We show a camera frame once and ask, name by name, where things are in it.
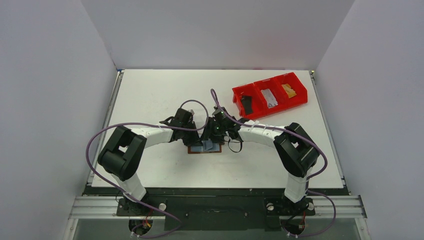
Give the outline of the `black VIP card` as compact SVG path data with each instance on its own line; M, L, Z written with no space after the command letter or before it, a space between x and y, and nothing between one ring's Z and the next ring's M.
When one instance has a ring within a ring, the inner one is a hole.
M254 111L253 111L253 108L252 108L252 97L251 96L249 96L249 95L242 95L241 96L241 99L240 99L240 102L241 102L241 104L242 104L242 107L243 107L243 110L244 110L244 114L247 116L247 115L250 115L250 114L252 114Z

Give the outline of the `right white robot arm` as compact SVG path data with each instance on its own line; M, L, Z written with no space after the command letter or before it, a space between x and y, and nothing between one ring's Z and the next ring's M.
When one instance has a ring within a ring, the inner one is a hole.
M296 213L307 195L308 178L320 155L310 136L296 122L288 126L272 126L244 117L228 117L226 114L225 109L215 108L207 120L201 140L223 144L228 138L240 143L252 142L275 148L288 173L282 207L289 214Z

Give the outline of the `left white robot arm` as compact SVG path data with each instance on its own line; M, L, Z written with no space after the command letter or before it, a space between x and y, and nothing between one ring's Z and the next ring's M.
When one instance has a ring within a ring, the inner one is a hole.
M145 198L147 190L137 175L144 150L178 140L186 146L200 145L193 116L192 110L178 108L175 115L161 121L159 127L131 130L118 126L101 150L97 162L123 189L125 197L130 200L129 208L136 215L143 215L149 210L149 201Z

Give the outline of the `brown leather card holder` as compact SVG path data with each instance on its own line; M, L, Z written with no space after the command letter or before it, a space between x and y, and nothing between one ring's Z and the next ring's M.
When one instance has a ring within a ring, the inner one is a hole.
M187 147L188 154L213 154L221 152L222 146L219 143L212 142L211 140L203 140L201 145Z

